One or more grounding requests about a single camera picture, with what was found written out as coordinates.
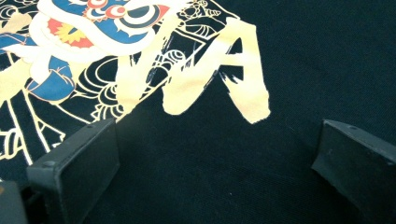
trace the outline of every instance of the dark fabric surface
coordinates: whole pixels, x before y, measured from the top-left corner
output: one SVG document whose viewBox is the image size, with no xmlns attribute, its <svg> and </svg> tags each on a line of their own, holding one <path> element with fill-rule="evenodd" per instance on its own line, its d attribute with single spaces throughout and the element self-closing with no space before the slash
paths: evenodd
<svg viewBox="0 0 396 224">
<path fill-rule="evenodd" d="M 120 171 L 86 223 L 360 223 L 357 209 L 310 166 L 323 119 L 396 144 L 396 3 L 217 2 L 257 27 L 270 117 L 249 124 L 220 76 L 180 116 L 163 112 L 163 94 L 155 91 L 117 124 Z M 174 43 L 191 50 L 192 43 Z M 2 69 L 8 67 L 7 56 L 1 57 Z M 43 129 L 69 136 L 99 117 L 92 113 L 97 92 L 81 86 L 103 88 L 114 80 L 117 62 L 101 69 L 105 77 L 81 77 L 73 97 L 59 107 L 20 92 L 0 108 L 1 130 L 13 127 L 8 106 L 18 108 L 36 160 L 45 151 L 25 112 L 26 99 Z M 222 69 L 242 77 L 239 68 Z M 80 93 L 91 98 L 78 98 Z M 59 143 L 59 133 L 45 130 L 50 145 Z M 0 177 L 25 185 L 25 167 L 22 154 L 0 161 Z"/>
</svg>

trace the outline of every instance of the gold lettering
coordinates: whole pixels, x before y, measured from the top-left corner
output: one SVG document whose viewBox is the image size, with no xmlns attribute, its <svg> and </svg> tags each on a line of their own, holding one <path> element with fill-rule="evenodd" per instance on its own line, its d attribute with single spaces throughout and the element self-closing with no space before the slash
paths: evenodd
<svg viewBox="0 0 396 224">
<path fill-rule="evenodd" d="M 153 42 L 142 51 L 137 64 L 131 62 L 129 56 L 119 57 L 116 74 L 117 100 L 123 106 L 125 113 L 130 113 L 140 103 L 142 93 L 148 86 L 146 79 L 152 64 L 180 23 L 181 19 L 176 15 L 167 16 Z"/>
<path fill-rule="evenodd" d="M 17 60 L 9 68 L 0 72 L 0 106 L 23 89 L 29 78 L 31 66 L 23 60 Z"/>
<path fill-rule="evenodd" d="M 242 40 L 243 52 L 228 54 L 238 38 Z M 243 80 L 234 78 L 236 83 L 228 78 L 223 80 L 242 116 L 250 123 L 267 118 L 270 114 L 269 94 L 263 82 L 256 27 L 235 18 L 227 19 L 226 27 L 219 32 L 196 65 L 172 67 L 169 72 L 172 79 L 163 87 L 164 110 L 171 115 L 186 111 L 205 90 L 221 65 L 243 67 Z"/>
</svg>

